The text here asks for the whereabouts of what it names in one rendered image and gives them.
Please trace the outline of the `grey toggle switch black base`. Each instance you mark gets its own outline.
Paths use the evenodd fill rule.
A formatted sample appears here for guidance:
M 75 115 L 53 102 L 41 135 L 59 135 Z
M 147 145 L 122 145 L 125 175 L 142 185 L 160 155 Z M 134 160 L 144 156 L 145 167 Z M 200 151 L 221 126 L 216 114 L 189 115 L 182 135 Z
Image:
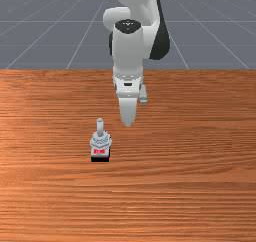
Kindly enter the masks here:
M 112 138 L 104 129 L 104 120 L 98 118 L 96 120 L 96 131 L 90 140 L 91 161 L 92 162 L 108 162 L 110 159 L 110 147 Z

